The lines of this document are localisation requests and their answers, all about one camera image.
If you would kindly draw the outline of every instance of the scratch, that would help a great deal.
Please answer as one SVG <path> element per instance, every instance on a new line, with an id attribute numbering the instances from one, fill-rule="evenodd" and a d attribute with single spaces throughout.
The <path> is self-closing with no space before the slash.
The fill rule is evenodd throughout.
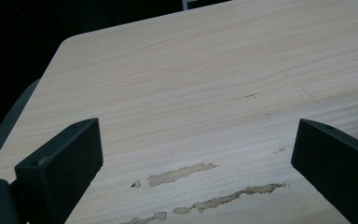
<path id="1" fill-rule="evenodd" d="M 281 184 L 268 184 L 260 187 L 247 187 L 243 190 L 237 191 L 228 196 L 212 198 L 211 200 L 203 203 L 194 203 L 188 208 L 187 207 L 175 208 L 173 212 L 178 215 L 184 215 L 191 212 L 193 208 L 197 208 L 200 213 L 203 213 L 205 209 L 216 208 L 220 204 L 232 202 L 235 199 L 239 198 L 242 194 L 253 195 L 257 193 L 258 194 L 272 193 L 275 189 L 284 188 L 285 186 L 286 186 L 285 183 L 281 183 Z"/>
<path id="2" fill-rule="evenodd" d="M 313 98 L 313 96 L 309 92 L 307 92 L 304 88 L 303 91 L 310 97 L 310 99 L 314 100 L 316 104 L 319 104 L 319 102 L 315 98 Z"/>
<path id="3" fill-rule="evenodd" d="M 245 98 L 251 97 L 251 96 L 256 96 L 256 95 L 258 95 L 258 94 L 260 94 L 260 93 L 253 93 L 253 94 L 250 94 L 250 95 L 245 96 Z"/>
<path id="4" fill-rule="evenodd" d="M 280 147 L 279 149 L 278 149 L 278 151 L 273 151 L 272 153 L 279 153 L 279 152 L 283 152 L 283 151 L 285 151 L 287 148 L 290 148 L 290 147 Z"/>
<path id="5" fill-rule="evenodd" d="M 213 169 L 214 167 L 216 167 L 216 165 L 212 163 L 209 164 L 199 163 L 189 167 L 186 166 L 180 168 L 177 171 L 169 171 L 162 175 L 151 175 L 147 178 L 147 180 L 149 181 L 150 188 L 153 188 L 160 184 L 174 182 L 179 178 L 186 177 L 198 171 L 206 171 L 206 170 Z"/>

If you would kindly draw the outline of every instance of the light wood surface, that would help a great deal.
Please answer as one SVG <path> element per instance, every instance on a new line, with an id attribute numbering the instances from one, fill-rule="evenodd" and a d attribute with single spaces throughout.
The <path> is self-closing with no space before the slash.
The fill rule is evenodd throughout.
<path id="1" fill-rule="evenodd" d="M 0 178 L 90 118 L 104 165 L 67 223 L 347 223 L 290 159 L 302 118 L 358 138 L 358 0 L 227 2 L 71 37 Z"/>

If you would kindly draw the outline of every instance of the black object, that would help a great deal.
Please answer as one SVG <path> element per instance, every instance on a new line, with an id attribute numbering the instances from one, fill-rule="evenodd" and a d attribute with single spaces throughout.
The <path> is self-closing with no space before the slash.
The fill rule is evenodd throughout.
<path id="1" fill-rule="evenodd" d="M 301 119 L 292 164 L 350 223 L 358 223 L 357 139 Z"/>
<path id="2" fill-rule="evenodd" d="M 0 223 L 64 223 L 102 166 L 98 119 L 67 127 L 0 179 Z"/>

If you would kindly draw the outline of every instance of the table top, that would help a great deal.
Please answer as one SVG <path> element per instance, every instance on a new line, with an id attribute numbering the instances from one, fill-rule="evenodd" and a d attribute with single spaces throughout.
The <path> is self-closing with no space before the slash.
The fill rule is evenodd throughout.
<path id="1" fill-rule="evenodd" d="M 91 118 L 104 164 L 67 223 L 347 223 L 290 160 L 300 119 L 358 138 L 358 1 L 233 1 L 73 36 L 0 178 Z"/>

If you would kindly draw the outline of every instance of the stain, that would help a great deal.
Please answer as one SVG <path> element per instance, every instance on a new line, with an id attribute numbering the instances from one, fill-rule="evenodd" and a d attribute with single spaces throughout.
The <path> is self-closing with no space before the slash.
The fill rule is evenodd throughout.
<path id="1" fill-rule="evenodd" d="M 167 219 L 166 212 L 156 212 L 152 217 L 148 217 L 148 218 L 135 217 L 131 219 L 131 221 L 129 222 L 121 222 L 120 224 L 146 224 L 149 221 L 153 221 L 153 220 L 164 221 L 165 219 Z"/>
<path id="2" fill-rule="evenodd" d="M 141 187 L 141 181 L 137 180 L 131 185 L 132 188 L 138 189 Z"/>
<path id="3" fill-rule="evenodd" d="M 239 198 L 242 194 L 253 195 L 257 193 L 258 194 L 272 193 L 275 189 L 284 188 L 285 186 L 286 186 L 285 183 L 281 183 L 281 184 L 268 184 L 261 187 L 247 187 L 243 190 L 237 191 L 228 196 L 212 198 L 211 200 L 203 203 L 194 203 L 192 206 L 188 208 L 187 207 L 175 208 L 173 212 L 178 215 L 184 215 L 191 212 L 193 208 L 196 208 L 199 210 L 200 213 L 203 213 L 205 209 L 216 208 L 220 204 L 232 202 L 235 199 Z"/>
<path id="4" fill-rule="evenodd" d="M 315 98 L 313 98 L 313 96 L 309 92 L 307 92 L 304 88 L 303 91 L 310 97 L 310 99 L 314 100 L 316 104 L 319 104 L 319 102 Z"/>
<path id="5" fill-rule="evenodd" d="M 187 208 L 187 207 L 178 207 L 178 208 L 173 209 L 173 212 L 174 212 L 175 214 L 184 215 L 184 214 L 187 214 L 187 213 L 191 212 L 191 208 L 192 208 L 192 207 L 190 207 L 190 208 Z"/>
<path id="6" fill-rule="evenodd" d="M 285 151 L 287 148 L 290 148 L 290 147 L 280 147 L 280 148 L 278 149 L 278 151 L 273 151 L 272 153 L 276 154 L 276 153 L 279 153 L 279 152 L 283 152 L 283 151 Z"/>
<path id="7" fill-rule="evenodd" d="M 179 178 L 186 177 L 198 171 L 206 171 L 213 169 L 214 167 L 216 167 L 216 165 L 212 163 L 199 163 L 193 166 L 183 167 L 177 171 L 169 171 L 162 175 L 151 175 L 147 178 L 147 180 L 149 181 L 150 188 L 153 188 L 161 184 L 174 182 Z"/>
<path id="8" fill-rule="evenodd" d="M 258 94 L 260 94 L 260 93 L 253 93 L 253 94 L 250 94 L 250 95 L 245 96 L 245 98 L 247 98 L 247 97 L 252 97 L 252 96 L 254 96 L 254 98 L 255 98 L 255 96 L 258 95 Z"/>

